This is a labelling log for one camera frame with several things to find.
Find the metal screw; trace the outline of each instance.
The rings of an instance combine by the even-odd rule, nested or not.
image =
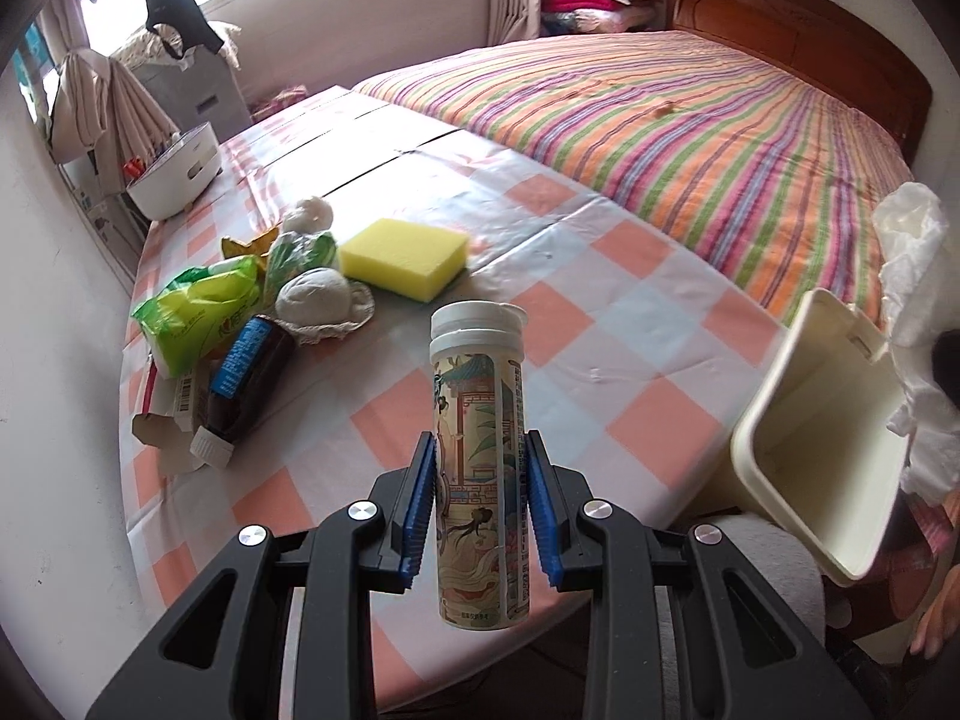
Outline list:
[[[698,525],[693,529],[693,538],[696,538],[701,544],[719,544],[720,539],[723,538],[723,531],[716,525],[710,525],[709,523]]]
[[[376,503],[373,503],[373,501],[357,501],[350,504],[347,514],[350,515],[350,519],[370,519],[376,516]]]
[[[607,519],[613,514],[613,506],[608,504],[607,501],[594,498],[592,501],[584,503],[584,514],[587,514],[590,519]]]
[[[258,544],[263,543],[264,538],[267,538],[267,529],[262,525],[248,525],[240,531],[240,535],[237,536],[237,538],[245,547],[256,547]]]

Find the wooden headboard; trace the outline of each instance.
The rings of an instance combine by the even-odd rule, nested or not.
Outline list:
[[[858,108],[913,161],[930,84],[906,55],[830,0],[667,0],[667,28],[758,56]]]

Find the white container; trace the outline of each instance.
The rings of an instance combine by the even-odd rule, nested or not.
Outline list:
[[[146,218],[162,221],[197,199],[222,166],[217,136],[205,122],[160,154],[160,159],[127,187],[127,194]]]
[[[440,617],[493,631],[530,608],[522,309],[479,300],[431,322]]]
[[[890,519],[907,440],[886,422],[903,400],[883,334],[813,290],[733,432],[746,508],[803,541],[842,586],[870,569]]]

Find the human hand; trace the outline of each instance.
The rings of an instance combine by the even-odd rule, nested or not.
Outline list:
[[[923,650],[925,659],[936,658],[943,649],[944,642],[952,637],[960,627],[960,565],[954,565],[944,586],[933,599],[930,608],[920,618],[917,632],[910,644],[910,654]]]

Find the cardboard box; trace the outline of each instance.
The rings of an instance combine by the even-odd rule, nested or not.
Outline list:
[[[206,418],[211,365],[201,360],[194,370],[176,379],[160,376],[152,355],[145,367],[136,396],[133,435],[160,450],[161,475],[195,471],[203,461],[190,454],[190,442]]]

